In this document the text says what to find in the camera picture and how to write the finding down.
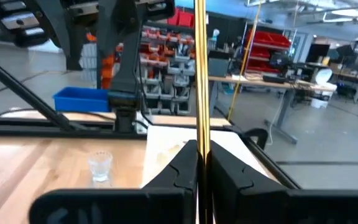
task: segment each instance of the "white paper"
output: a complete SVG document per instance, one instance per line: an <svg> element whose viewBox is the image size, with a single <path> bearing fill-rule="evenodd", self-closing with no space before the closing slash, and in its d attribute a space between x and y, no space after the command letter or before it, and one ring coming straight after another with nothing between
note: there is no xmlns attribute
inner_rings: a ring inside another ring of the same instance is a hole
<svg viewBox="0 0 358 224"><path fill-rule="evenodd" d="M140 187L149 183L177 155L180 148L189 140L196 139L196 129L149 126ZM268 177L262 166L236 133L211 131L211 140L228 150L242 162Z"/></svg>
<svg viewBox="0 0 358 224"><path fill-rule="evenodd" d="M247 81L247 79L245 77L243 77L242 75L231 75L231 78L233 80L238 80L240 78L240 81Z"/></svg>

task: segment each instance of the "shot glass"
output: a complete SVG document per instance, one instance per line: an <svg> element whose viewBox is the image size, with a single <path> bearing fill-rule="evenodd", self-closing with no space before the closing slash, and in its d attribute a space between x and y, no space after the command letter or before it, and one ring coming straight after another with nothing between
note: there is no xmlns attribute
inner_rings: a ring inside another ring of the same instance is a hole
<svg viewBox="0 0 358 224"><path fill-rule="evenodd" d="M88 164L94 183L106 182L110 179L112 155L106 151L97 151L89 155Z"/></svg>

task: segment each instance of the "gray floor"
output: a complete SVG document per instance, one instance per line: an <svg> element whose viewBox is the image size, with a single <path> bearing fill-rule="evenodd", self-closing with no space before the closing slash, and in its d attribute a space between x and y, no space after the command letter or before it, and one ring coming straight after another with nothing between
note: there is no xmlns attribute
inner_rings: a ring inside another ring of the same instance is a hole
<svg viewBox="0 0 358 224"><path fill-rule="evenodd" d="M65 73L61 55L33 53L0 46L0 66L11 72L49 105L52 96L66 86L92 86L82 73ZM230 102L231 96L220 95ZM261 127L272 119L280 100L274 93L247 92L237 97L232 120L243 130ZM298 105L289 112L285 129L299 143L294 146L272 133L267 153L304 188L358 189L358 104L334 97L331 106L319 110ZM28 104L0 84L0 112Z"/></svg>

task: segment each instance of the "blue bin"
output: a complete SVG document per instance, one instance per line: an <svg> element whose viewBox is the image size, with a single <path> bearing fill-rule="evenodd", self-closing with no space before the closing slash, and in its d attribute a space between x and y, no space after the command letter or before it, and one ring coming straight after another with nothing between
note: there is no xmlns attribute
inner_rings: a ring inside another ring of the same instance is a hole
<svg viewBox="0 0 358 224"><path fill-rule="evenodd" d="M53 99L57 111L109 112L107 90L66 87Z"/></svg>

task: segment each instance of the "ceiling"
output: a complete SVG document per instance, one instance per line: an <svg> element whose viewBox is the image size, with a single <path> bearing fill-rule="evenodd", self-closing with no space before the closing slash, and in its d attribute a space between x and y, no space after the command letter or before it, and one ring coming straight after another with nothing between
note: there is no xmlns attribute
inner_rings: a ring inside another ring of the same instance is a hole
<svg viewBox="0 0 358 224"><path fill-rule="evenodd" d="M207 11L254 20L260 0L206 0ZM193 0L176 0L193 7ZM259 22L335 39L358 37L358 0L262 0Z"/></svg>

